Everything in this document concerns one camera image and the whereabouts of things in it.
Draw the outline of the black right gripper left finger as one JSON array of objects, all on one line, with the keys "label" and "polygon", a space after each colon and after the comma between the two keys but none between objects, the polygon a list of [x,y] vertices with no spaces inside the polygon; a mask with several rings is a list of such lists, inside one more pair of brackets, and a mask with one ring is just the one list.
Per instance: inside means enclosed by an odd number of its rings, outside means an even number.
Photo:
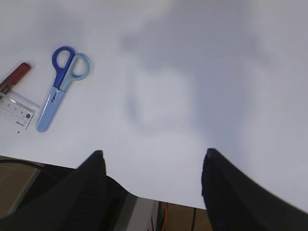
[{"label": "black right gripper left finger", "polygon": [[2,231],[97,231],[107,209],[102,151],[42,196],[1,219]]}]

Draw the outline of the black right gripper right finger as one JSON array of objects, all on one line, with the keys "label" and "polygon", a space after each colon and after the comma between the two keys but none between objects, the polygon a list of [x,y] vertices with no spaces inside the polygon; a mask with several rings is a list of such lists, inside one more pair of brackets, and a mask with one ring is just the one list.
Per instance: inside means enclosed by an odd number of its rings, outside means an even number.
[{"label": "black right gripper right finger", "polygon": [[218,150],[209,148],[202,197],[215,231],[306,231],[308,215],[251,180]]}]

